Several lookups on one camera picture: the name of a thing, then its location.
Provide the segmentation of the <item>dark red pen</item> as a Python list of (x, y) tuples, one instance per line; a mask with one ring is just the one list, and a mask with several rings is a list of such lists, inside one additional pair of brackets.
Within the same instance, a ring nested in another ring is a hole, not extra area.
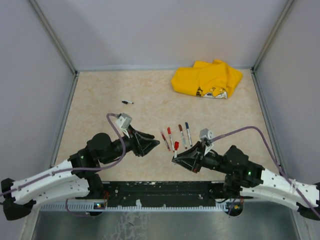
[(165, 137), (164, 131), (161, 128), (159, 130), (160, 130), (161, 137), (162, 137), (162, 139), (164, 141), (164, 144), (165, 144), (166, 148), (168, 149), (168, 151), (170, 152), (171, 148), (170, 148), (169, 143), (168, 143), (168, 141), (167, 141), (167, 139)]

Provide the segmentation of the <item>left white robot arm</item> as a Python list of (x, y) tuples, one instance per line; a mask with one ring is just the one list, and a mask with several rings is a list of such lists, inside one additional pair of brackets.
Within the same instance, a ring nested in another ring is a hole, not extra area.
[(128, 133), (112, 141), (106, 133), (98, 133), (85, 148), (62, 163), (35, 176), (1, 181), (1, 197), (5, 218), (14, 221), (26, 217), (32, 209), (55, 201), (71, 198), (97, 199), (103, 195), (104, 186), (98, 172), (101, 164), (111, 166), (126, 153), (137, 157), (147, 155), (160, 141), (153, 135), (129, 127)]

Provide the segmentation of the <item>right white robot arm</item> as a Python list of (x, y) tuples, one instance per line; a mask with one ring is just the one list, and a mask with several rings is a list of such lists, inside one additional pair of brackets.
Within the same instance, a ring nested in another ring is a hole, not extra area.
[(191, 149), (175, 154), (172, 162), (198, 173), (201, 168), (225, 175), (222, 193), (226, 198), (251, 197), (286, 206), (302, 217), (320, 219), (320, 185), (286, 179), (249, 160), (235, 145), (220, 155), (202, 142)]

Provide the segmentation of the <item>small red pen cap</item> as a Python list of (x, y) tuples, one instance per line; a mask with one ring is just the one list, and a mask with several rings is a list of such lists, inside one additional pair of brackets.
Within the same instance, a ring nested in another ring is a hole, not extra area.
[(179, 131), (182, 132), (183, 131), (182, 125), (179, 124), (178, 127), (179, 127)]

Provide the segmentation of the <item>white pen red end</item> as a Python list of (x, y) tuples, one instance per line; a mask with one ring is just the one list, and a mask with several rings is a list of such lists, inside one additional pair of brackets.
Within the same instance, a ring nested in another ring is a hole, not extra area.
[(179, 146), (180, 146), (180, 143), (178, 141), (175, 141), (174, 142), (174, 156), (173, 156), (174, 159), (177, 158), (177, 156), (178, 156)]

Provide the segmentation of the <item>white pen blue markings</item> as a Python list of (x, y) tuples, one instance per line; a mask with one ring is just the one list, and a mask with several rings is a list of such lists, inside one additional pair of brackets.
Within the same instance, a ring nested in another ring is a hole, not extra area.
[(188, 147), (187, 147), (187, 142), (186, 142), (186, 138), (184, 136), (183, 129), (182, 129), (182, 131), (180, 131), (180, 135), (181, 135), (181, 140), (182, 140), (183, 146), (185, 149), (187, 149)]

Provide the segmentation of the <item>white pen red tip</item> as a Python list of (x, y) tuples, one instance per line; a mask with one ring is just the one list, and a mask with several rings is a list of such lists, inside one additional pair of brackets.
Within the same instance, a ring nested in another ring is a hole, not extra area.
[(169, 136), (169, 140), (170, 140), (172, 151), (174, 152), (174, 141), (173, 141), (172, 134), (171, 135), (168, 134), (168, 136)]

